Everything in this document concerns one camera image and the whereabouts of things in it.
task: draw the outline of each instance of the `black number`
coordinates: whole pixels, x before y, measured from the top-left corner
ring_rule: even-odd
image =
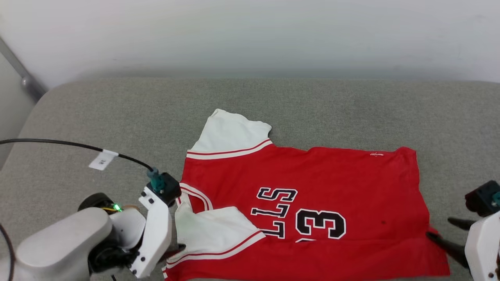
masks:
[[[272,225],[278,227],[278,230],[261,229],[265,235],[277,236],[279,239],[285,239],[285,222],[274,220]]]
[[[295,229],[302,235],[311,235],[311,228],[325,229],[327,222],[333,222],[333,227],[328,227],[328,238],[340,239],[346,234],[346,219],[338,212],[325,210],[300,209],[295,217]]]

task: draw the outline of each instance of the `jersey number 3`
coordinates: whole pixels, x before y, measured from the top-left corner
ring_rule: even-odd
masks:
[[[284,219],[287,216],[290,204],[294,201],[297,193],[296,189],[275,188],[271,191],[271,188],[269,187],[261,187],[257,193],[258,199],[268,201],[279,200],[280,203],[276,205],[275,210],[252,208],[251,215],[272,216]],[[333,224],[332,227],[328,227],[329,239],[340,239],[346,234],[346,219],[338,212],[301,208],[295,213],[295,229],[298,233],[304,236],[311,236],[312,228],[326,229],[327,222],[332,222]],[[285,222],[282,220],[273,220],[272,225],[275,229],[261,229],[262,233],[270,236],[276,236],[279,239],[285,239]],[[314,240],[315,239],[303,237],[295,242]]]

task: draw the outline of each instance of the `white label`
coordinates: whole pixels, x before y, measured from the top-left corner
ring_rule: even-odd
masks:
[[[100,152],[97,158],[88,166],[93,169],[104,171],[111,161],[113,161],[115,156],[118,156],[118,153],[103,149],[103,152]]]

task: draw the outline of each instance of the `gray table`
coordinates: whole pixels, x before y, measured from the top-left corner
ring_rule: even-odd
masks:
[[[82,142],[136,157],[181,178],[186,150],[215,108],[273,126],[278,146],[418,153],[420,190],[431,223],[450,240],[466,233],[448,216],[475,219],[464,195],[500,176],[500,85],[330,79],[111,78],[79,81],[47,93],[21,137]],[[15,245],[105,192],[138,204],[141,166],[116,159],[88,168],[97,152],[56,144],[16,144],[0,173],[0,220]],[[0,246],[2,254],[5,247]],[[453,280],[470,280],[450,262]],[[161,280],[160,267],[152,280]],[[94,279],[110,281],[109,276]],[[118,280],[133,280],[128,272]]]

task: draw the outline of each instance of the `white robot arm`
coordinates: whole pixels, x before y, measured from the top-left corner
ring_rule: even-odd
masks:
[[[166,173],[161,176],[164,189],[156,192],[149,183],[141,192],[147,218],[97,193],[77,213],[25,239],[15,252],[13,280],[83,281],[92,273],[125,267],[138,279],[149,276],[171,244],[169,205],[180,196],[178,182]],[[0,261],[0,281],[8,280],[10,262]]]
[[[452,225],[468,231],[465,246],[432,232],[427,237],[469,269],[474,281],[500,280],[500,185],[488,181],[465,196],[465,205],[484,217],[478,221],[448,218]]]

